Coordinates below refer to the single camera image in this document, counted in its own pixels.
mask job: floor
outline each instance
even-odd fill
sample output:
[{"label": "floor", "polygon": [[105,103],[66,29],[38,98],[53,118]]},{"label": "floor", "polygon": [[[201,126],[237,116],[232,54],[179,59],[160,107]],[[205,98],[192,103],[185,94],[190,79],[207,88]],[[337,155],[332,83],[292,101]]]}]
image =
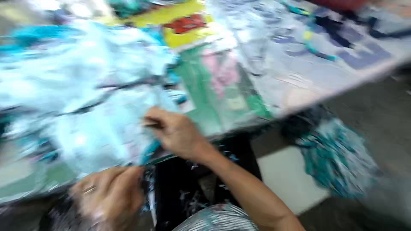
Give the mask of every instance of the floor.
[{"label": "floor", "polygon": [[298,150],[288,146],[277,129],[253,140],[265,183],[300,215],[308,231],[369,230],[369,226],[359,225],[356,219],[369,212],[374,216],[376,211],[394,222],[384,219],[383,224],[376,226],[373,218],[370,230],[407,230],[397,221],[411,218],[411,95],[407,92],[410,88],[405,82],[389,78],[325,103],[346,125],[364,136],[384,172],[370,196],[360,201],[329,197],[327,191],[307,178],[301,170],[303,162]]}]

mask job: pile of clothes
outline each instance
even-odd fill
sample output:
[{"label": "pile of clothes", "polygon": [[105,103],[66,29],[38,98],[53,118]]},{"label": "pile of clothes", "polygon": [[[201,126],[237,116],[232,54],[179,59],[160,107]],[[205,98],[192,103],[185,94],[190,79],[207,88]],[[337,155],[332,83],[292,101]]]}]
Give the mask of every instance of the pile of clothes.
[{"label": "pile of clothes", "polygon": [[69,25],[19,29],[0,47],[2,135],[17,158],[59,156],[79,176],[128,163],[144,164],[158,146],[142,125],[148,109],[177,111],[164,90],[179,56],[157,28]]}]

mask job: ring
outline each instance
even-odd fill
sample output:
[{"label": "ring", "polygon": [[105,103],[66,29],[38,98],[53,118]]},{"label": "ring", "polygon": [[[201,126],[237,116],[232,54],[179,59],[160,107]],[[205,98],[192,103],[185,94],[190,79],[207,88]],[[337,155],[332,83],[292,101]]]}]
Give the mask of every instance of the ring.
[{"label": "ring", "polygon": [[91,185],[91,186],[87,187],[86,189],[83,189],[83,193],[84,194],[89,194],[89,193],[94,192],[94,190],[96,190],[96,186]]}]

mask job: striped fabric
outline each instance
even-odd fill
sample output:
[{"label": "striped fabric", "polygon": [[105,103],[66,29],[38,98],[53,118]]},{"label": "striped fabric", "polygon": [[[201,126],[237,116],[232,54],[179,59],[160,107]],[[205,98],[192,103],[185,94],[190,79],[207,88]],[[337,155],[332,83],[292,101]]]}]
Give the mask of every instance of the striped fabric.
[{"label": "striped fabric", "polygon": [[173,231],[256,231],[254,222],[239,207],[218,204],[192,215]]}]

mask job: person's left hand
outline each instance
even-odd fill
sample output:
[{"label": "person's left hand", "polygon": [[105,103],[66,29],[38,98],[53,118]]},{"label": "person's left hand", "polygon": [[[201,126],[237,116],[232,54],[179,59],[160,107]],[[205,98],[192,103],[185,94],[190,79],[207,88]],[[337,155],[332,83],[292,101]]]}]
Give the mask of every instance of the person's left hand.
[{"label": "person's left hand", "polygon": [[128,230],[144,202],[143,172],[143,167],[112,167],[86,176],[70,193],[81,214],[103,230]]}]

